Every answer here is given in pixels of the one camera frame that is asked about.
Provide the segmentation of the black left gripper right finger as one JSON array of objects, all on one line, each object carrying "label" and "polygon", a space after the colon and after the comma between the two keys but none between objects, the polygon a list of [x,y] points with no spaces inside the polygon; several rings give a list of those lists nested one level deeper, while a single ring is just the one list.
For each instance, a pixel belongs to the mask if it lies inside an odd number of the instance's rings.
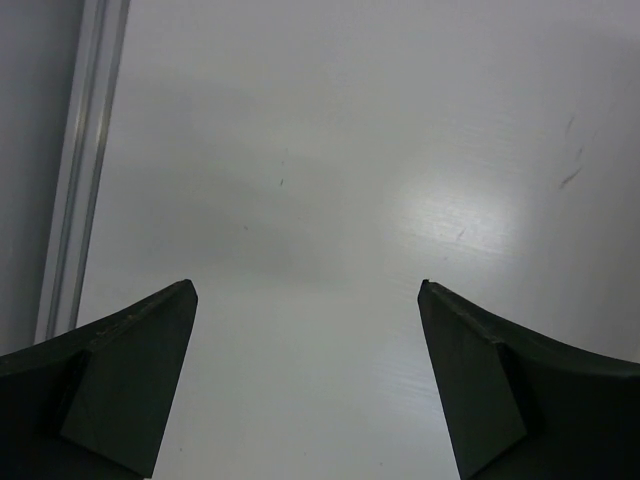
[{"label": "black left gripper right finger", "polygon": [[636,479],[639,366],[426,280],[418,305],[462,479]]}]

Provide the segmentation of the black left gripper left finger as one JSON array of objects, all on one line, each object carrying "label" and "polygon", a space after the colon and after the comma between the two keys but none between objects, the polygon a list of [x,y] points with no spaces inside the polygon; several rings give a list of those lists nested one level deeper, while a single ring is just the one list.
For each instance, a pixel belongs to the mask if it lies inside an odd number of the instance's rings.
[{"label": "black left gripper left finger", "polygon": [[2,478],[151,478],[197,304],[182,280],[2,356]]}]

